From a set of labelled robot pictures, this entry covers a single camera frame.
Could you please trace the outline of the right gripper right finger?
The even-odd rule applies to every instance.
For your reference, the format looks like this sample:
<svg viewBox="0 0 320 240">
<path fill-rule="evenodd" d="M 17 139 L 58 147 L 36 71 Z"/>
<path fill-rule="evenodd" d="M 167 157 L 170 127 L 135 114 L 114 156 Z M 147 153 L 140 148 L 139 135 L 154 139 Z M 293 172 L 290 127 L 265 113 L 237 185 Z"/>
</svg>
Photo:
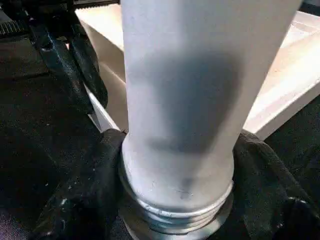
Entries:
<svg viewBox="0 0 320 240">
<path fill-rule="evenodd" d="M 320 211 L 275 151 L 242 131 L 233 148 L 232 210 L 212 240 L 318 240 Z"/>
</svg>

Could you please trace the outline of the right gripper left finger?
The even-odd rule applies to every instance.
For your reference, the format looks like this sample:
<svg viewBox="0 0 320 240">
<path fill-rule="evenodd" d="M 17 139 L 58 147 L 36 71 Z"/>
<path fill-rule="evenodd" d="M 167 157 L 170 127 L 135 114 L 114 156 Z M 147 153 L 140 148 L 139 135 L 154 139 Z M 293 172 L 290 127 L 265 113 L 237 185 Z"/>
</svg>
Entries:
<svg viewBox="0 0 320 240">
<path fill-rule="evenodd" d="M 92 156 L 57 187 L 40 214 L 31 240 L 107 240 L 118 215 L 125 133 L 108 129 Z"/>
</svg>

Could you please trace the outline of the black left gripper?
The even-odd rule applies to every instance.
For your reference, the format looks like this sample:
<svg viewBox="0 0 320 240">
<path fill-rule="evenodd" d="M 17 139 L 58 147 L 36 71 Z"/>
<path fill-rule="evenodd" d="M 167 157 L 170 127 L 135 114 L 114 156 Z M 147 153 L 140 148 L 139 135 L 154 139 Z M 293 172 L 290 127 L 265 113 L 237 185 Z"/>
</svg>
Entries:
<svg viewBox="0 0 320 240">
<path fill-rule="evenodd" d="M 91 114 L 93 105 L 88 88 L 103 107 L 108 104 L 108 90 L 100 76 L 96 52 L 81 26 L 77 10 L 120 4 L 119 0 L 2 0 L 0 11 L 9 19 L 0 22 L 0 38 L 14 38 L 31 33 L 56 85 L 71 105 L 82 114 Z M 69 50 L 53 36 L 66 30 Z"/>
</svg>

